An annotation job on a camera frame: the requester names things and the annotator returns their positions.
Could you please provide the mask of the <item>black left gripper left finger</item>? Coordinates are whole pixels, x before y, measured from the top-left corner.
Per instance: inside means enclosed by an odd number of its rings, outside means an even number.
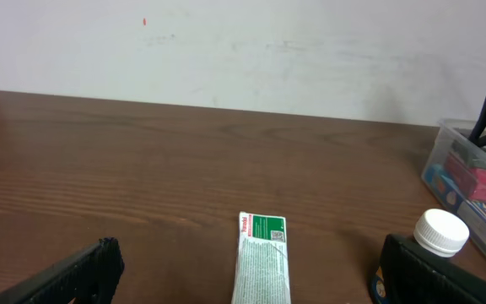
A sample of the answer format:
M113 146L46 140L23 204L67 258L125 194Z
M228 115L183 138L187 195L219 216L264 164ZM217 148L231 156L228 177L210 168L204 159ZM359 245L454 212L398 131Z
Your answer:
M0 304L110 304L124 268L118 240L101 238L0 292Z

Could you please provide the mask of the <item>red medicine box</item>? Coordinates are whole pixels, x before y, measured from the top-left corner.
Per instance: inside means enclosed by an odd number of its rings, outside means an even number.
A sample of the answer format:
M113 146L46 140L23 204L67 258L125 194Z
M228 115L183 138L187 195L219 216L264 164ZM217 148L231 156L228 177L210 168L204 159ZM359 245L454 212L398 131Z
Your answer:
M486 169L467 166L453 152L447 155L444 168L466 198L486 203Z

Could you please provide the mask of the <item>white green medicine box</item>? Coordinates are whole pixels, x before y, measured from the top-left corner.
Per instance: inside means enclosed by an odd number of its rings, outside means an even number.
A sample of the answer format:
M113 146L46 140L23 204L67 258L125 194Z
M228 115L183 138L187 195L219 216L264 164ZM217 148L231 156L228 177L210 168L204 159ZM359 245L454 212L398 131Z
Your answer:
M287 223L282 216L239 213L232 304L290 304Z

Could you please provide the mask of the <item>blue Kool Fever box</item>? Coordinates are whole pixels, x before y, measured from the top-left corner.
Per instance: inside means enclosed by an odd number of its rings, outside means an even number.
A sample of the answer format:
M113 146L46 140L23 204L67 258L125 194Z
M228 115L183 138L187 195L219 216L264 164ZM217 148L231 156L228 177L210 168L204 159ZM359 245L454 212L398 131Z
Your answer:
M463 220L486 248L486 203L465 198L441 165L428 166L423 180L445 209Z

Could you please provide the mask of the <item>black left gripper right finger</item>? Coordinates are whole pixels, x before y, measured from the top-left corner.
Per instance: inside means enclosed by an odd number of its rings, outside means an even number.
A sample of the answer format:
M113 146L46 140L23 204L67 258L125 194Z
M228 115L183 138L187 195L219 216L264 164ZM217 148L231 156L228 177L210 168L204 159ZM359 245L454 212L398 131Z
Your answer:
M486 304L486 281L401 235L386 236L379 304Z

